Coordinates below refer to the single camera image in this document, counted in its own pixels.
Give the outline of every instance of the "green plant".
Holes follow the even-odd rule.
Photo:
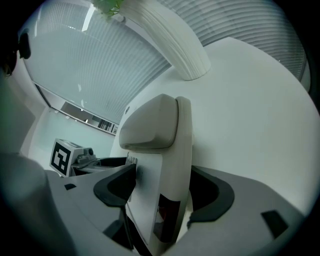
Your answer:
[[[91,0],[94,7],[106,14],[108,17],[116,15],[124,0]]]

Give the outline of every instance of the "white tube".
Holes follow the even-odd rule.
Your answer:
[[[184,80],[206,74],[211,63],[194,31],[156,0],[124,0],[120,14],[142,27]]]

